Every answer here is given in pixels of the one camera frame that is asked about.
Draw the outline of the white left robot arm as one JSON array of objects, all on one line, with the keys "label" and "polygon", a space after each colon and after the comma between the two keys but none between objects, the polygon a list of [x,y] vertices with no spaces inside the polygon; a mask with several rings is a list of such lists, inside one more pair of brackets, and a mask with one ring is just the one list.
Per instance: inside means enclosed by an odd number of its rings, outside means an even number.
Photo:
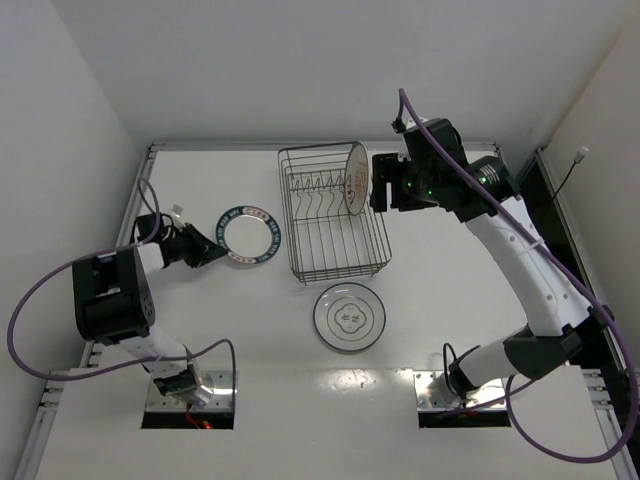
[{"label": "white left robot arm", "polygon": [[203,403],[211,388],[189,349],[156,323],[148,276],[174,263],[198,269],[229,250],[168,214],[137,217],[131,239],[130,248],[73,262],[77,329],[87,341],[116,345],[140,360],[161,395]]}]

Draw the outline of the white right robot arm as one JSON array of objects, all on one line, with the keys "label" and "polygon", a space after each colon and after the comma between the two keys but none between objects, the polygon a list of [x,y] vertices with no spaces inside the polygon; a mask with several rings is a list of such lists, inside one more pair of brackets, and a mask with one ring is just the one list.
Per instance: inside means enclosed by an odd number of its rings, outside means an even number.
[{"label": "white right robot arm", "polygon": [[440,207],[484,245],[516,294],[527,324],[456,358],[441,376],[465,398],[488,381],[521,374],[539,380],[577,355],[606,328],[597,310],[554,264],[504,161],[469,161],[447,119],[392,123],[405,146],[372,160],[370,205],[376,212]]}]

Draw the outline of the green rimmed white plate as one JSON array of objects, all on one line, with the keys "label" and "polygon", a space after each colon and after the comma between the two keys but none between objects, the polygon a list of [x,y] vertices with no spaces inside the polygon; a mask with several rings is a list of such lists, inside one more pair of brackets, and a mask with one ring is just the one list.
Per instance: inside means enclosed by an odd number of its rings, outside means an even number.
[{"label": "green rimmed white plate", "polygon": [[249,205],[227,210],[215,227],[217,242],[235,262],[254,266],[265,263],[279,251],[282,233],[267,211]]}]

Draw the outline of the orange sunburst pattern plate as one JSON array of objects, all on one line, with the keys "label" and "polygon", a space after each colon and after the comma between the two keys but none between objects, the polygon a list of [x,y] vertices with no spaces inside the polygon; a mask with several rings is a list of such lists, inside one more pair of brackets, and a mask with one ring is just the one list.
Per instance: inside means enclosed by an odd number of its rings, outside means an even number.
[{"label": "orange sunburst pattern plate", "polygon": [[347,156],[344,169],[344,201],[350,215],[363,210],[369,191],[369,158],[364,145],[355,142]]}]

